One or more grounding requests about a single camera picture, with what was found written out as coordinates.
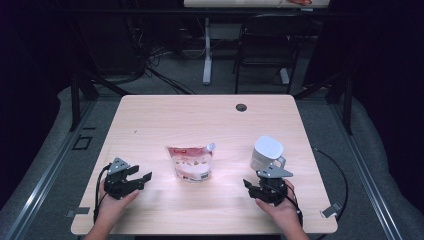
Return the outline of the red and white spouted pouch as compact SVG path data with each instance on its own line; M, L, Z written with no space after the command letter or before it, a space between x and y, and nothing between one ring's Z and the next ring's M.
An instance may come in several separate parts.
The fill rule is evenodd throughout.
M168 147L167 151L177 178L187 182L202 182L212 174L214 143L203 147Z

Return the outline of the white desk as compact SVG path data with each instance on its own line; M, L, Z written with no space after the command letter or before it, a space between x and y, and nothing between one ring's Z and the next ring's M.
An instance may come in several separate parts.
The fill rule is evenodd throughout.
M315 9L327 9L331 0L312 0L312 4L301 6L293 4L288 0L183 0L184 6L188 8L224 8L224 9L294 9L313 12ZM205 19L205 64L203 73L203 84L211 84L212 56L211 56L211 34L220 33L224 39L235 37L235 25L210 24L209 18Z

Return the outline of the black metal stand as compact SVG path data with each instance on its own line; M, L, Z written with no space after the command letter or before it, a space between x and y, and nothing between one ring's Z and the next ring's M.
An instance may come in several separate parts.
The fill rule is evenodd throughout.
M107 89L117 93L120 96L129 95L128 91L116 86L115 84L92 72L76 73L73 76L70 85L72 106L72 125L70 127L70 131L74 131L81 120L80 93L82 93L88 101L96 101L99 97L99 93L94 87L95 83L106 87Z
M336 104L339 102L341 97L343 97L342 124L346 132L349 135L352 135L351 113L353 101L353 79L348 74L335 74L295 94L294 98L296 100L305 98L327 85L330 86L330 90L325 97L328 104Z

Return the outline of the black curtain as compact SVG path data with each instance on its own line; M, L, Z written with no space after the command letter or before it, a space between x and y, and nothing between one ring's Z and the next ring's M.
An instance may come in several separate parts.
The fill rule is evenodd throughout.
M0 209L23 179L59 111L67 77L63 33L42 0L0 0Z
M424 214L424 0L371 0L354 84L402 195Z

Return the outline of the person's right hand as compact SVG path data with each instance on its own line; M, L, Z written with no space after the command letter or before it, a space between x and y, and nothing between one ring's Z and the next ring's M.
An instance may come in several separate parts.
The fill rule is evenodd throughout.
M287 197L279 205L272 206L260 199L256 199L255 203L271 216L274 223L285 235L288 235L289 232L302 230L302 226L298 218L294 186L289 180L286 180L285 183L288 188Z

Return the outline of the black rectangular floor frame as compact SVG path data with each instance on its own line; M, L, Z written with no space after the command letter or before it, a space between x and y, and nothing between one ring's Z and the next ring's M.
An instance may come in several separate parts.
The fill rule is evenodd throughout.
M79 135L73 144L73 150L87 150L92 142L92 136Z

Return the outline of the grey table clip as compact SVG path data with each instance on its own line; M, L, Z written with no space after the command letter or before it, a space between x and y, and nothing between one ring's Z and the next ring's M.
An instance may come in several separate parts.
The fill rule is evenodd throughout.
M65 214L67 218L74 218L76 215L88 214L90 211L90 207L77 207L73 210L68 210Z
M338 202L332 204L328 208L321 211L321 216L324 218L329 218L331 216L337 216L338 212L342 210L342 205Z

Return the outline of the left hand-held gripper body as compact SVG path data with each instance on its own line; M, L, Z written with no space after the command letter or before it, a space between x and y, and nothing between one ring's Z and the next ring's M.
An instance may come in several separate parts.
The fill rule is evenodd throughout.
M111 197L121 199L133 192L130 190L127 180L129 175L126 175L126 169L129 167L132 166L118 157L111 163L104 183L104 190Z

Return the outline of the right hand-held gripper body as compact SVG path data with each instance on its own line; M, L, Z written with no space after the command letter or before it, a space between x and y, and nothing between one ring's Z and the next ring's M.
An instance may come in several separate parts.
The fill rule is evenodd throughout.
M256 197L266 203L272 203L274 206L282 203L288 194L285 178L292 177L293 174L283 167L269 165L257 170L256 175L259 177L259 189Z

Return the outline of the person's left hand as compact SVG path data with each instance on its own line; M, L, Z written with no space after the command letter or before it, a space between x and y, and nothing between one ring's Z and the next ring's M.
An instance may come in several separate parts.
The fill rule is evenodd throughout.
M97 223L114 225L123 215L124 210L138 197L139 191L135 190L122 199L115 199L106 192L100 193Z

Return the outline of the aluminium floor rail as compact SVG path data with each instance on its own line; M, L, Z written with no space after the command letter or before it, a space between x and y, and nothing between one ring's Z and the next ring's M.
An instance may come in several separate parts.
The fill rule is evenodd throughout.
M79 125L74 131L70 131L66 123L72 120L68 116L71 107L62 104L59 115L41 149L11 198L0 211L0 223L2 224L0 240L19 240L26 234L67 161L82 125L90 116L95 105L94 101L84 104Z
M350 135L344 127L341 110L337 105L330 105L329 109L336 120L339 131L348 144L349 151L353 155L353 162L356 172L361 180L362 186L366 191L368 199L370 200L370 203L387 239L404 240L386 204L385 199L381 195L381 192L376 185L376 182L365 162L363 154L360 151L354 136Z

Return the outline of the black folding chair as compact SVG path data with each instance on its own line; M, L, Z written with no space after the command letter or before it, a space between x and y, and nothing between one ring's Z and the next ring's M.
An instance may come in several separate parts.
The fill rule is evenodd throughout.
M268 13L248 18L239 31L233 66L235 93L239 92L242 67L276 69L276 75L289 69L289 93L301 47L311 29L312 21L304 15Z

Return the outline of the white lidded container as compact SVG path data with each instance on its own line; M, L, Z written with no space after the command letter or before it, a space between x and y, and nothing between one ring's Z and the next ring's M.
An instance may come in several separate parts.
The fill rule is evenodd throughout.
M283 157L284 147L270 136L261 136L254 144L250 167L254 170L263 169L270 164L284 167L286 160Z

